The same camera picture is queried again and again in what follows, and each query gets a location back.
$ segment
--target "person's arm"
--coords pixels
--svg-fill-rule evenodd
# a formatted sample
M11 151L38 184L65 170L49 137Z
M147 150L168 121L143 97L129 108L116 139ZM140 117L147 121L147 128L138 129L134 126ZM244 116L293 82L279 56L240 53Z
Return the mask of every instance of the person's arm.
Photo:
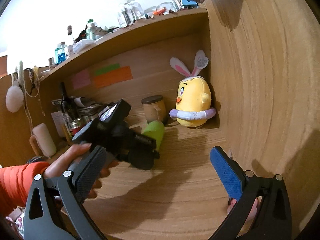
M42 174L47 162L30 163L0 169L0 214L7 216L17 206L24 207L36 174Z
M21 166L0 169L0 215L7 216L17 206L24 207L27 202L29 190L36 174L43 174L45 178L60 176L68 169L73 160L90 150L90 143L72 145L55 162L37 162ZM118 162L111 162L100 172L100 177L110 175L108 168L117 166ZM87 198L95 198L95 188L101 188L101 182L96 180Z

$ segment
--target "hand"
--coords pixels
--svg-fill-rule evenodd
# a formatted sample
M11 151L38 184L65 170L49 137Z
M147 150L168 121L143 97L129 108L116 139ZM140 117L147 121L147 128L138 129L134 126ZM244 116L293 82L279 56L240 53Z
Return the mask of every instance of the hand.
M74 144L72 145L63 155L61 155L57 160L55 160L43 173L45 178L59 177L63 172L65 172L70 164L76 159L81 157L90 150L91 143L86 144ZM116 167L118 162L111 162L107 167L103 167L100 172L100 177L108 177L110 175L109 168ZM96 188L101 188L102 184L97 179L92 186L87 198L96 198L97 193L94 191Z

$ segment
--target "pink sticky note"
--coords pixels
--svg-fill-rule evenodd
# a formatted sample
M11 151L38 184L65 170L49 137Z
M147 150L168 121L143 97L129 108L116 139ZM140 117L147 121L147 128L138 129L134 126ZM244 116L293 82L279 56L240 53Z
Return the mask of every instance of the pink sticky note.
M80 71L72 77L73 89L79 89L91 84L90 74L87 69Z

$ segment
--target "red can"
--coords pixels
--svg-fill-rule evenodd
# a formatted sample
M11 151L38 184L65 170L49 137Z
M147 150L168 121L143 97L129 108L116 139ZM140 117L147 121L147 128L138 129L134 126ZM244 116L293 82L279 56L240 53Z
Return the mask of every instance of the red can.
M82 119L81 118L75 119L71 123L72 136L74 136L77 132L79 132L82 129L82 127L84 127Z

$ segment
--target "yellow plush toy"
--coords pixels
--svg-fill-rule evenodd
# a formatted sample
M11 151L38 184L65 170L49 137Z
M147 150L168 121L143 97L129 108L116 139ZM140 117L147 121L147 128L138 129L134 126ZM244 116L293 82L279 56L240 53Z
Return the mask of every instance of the yellow plush toy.
M186 78L180 81L176 109L170 111L170 117L186 127L200 127L207 119L214 117L216 110L210 108L211 93L207 82L198 76L209 59L202 50L196 53L195 67L190 74L187 67L177 58L170 59L170 65Z

